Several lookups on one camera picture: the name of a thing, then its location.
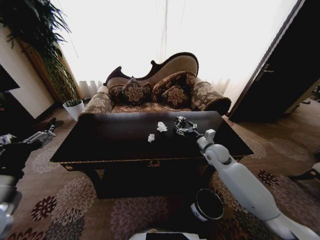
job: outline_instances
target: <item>sofa armrest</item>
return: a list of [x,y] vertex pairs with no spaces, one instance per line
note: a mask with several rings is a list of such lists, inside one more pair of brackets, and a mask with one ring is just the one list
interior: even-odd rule
[[214,90],[206,81],[198,81],[191,90],[191,109],[193,111],[217,111],[225,115],[231,106],[231,100]]
[[101,87],[99,87],[97,93],[100,93],[100,92],[104,92],[106,94],[109,94],[109,88],[107,86],[102,85]]
[[113,107],[114,103],[112,102],[110,95],[107,94],[105,91],[98,91],[92,96],[91,100],[85,106],[84,110],[79,114],[78,119],[80,119],[83,115],[87,114],[111,113]]

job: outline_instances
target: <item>carpet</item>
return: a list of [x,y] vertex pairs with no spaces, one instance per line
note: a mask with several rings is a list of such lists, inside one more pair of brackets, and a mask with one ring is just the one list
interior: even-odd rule
[[[278,239],[244,210],[215,173],[210,181],[224,202],[222,219],[199,223],[181,196],[97,199],[91,181],[67,172],[49,159],[75,122],[59,108],[53,113],[64,125],[44,148],[31,153],[17,188],[22,200],[14,214],[8,240],[126,240],[148,228],[175,228],[217,240]],[[320,233],[320,183],[293,182],[317,162],[320,149],[320,103],[311,100],[273,123],[225,121],[254,152],[241,163],[272,192],[280,210]]]

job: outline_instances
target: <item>coffee table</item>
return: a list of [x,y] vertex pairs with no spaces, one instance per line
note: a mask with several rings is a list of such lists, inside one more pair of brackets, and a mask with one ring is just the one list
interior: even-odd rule
[[[175,134],[177,116],[197,123],[200,133],[214,129],[215,143],[237,160],[253,153],[216,111],[105,113],[82,116],[50,161],[85,173],[100,199],[188,191],[207,161],[195,140]],[[158,122],[166,132],[157,131]],[[208,167],[203,175],[207,185],[213,172]]]

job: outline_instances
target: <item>sheer curtain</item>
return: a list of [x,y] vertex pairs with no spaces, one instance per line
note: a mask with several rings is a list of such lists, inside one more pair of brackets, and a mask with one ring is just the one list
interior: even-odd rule
[[90,97],[118,66],[142,77],[178,52],[235,102],[297,0],[54,0],[72,31],[63,52]]
[[85,95],[90,98],[118,66],[143,77],[151,60],[165,58],[166,1],[53,0],[71,33],[60,32],[61,48]]

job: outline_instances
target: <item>dark door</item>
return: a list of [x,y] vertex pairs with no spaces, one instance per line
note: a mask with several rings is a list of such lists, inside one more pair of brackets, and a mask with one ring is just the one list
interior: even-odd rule
[[304,2],[230,111],[232,121],[274,120],[320,78],[319,6],[318,0]]

